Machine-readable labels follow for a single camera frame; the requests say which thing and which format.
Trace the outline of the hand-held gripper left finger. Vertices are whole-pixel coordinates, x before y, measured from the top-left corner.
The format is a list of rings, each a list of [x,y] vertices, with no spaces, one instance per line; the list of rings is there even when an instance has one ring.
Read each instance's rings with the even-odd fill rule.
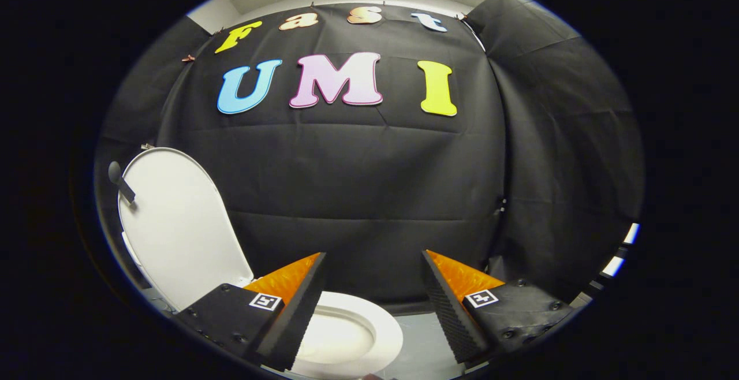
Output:
[[[326,256],[312,254],[245,287],[218,285],[174,321],[249,364],[291,369],[324,290]]]

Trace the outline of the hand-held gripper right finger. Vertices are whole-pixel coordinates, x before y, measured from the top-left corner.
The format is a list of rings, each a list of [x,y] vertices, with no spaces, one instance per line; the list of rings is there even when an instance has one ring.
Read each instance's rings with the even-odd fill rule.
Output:
[[[458,363],[520,355],[575,315],[570,304],[522,278],[504,282],[431,250],[421,257],[428,298]]]

